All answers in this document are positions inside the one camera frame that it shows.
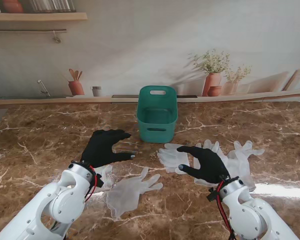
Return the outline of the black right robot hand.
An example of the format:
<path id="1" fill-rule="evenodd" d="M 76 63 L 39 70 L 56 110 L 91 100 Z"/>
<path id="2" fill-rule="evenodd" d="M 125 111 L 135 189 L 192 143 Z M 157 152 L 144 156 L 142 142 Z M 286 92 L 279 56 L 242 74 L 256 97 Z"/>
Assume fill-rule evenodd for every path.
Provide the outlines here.
<path id="1" fill-rule="evenodd" d="M 180 146 L 176 150 L 181 153 L 191 154 L 199 161 L 199 169 L 185 164 L 180 164 L 178 166 L 179 170 L 187 173 L 188 175 L 196 179 L 205 180 L 211 184 L 219 184 L 223 180 L 223 177 L 230 177 L 230 174 L 221 158 L 211 149 L 199 148 L 196 146 Z"/>

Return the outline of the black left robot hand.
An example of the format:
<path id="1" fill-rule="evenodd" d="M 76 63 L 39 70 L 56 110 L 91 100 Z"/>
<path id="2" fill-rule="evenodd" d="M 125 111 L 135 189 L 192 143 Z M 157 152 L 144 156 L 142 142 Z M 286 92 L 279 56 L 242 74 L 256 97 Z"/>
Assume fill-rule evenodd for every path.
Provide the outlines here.
<path id="1" fill-rule="evenodd" d="M 111 163 L 132 160 L 132 152 L 114 153 L 112 147 L 121 140 L 128 139 L 131 134 L 122 129 L 96 130 L 85 147 L 80 162 L 93 168 L 99 168 Z"/>

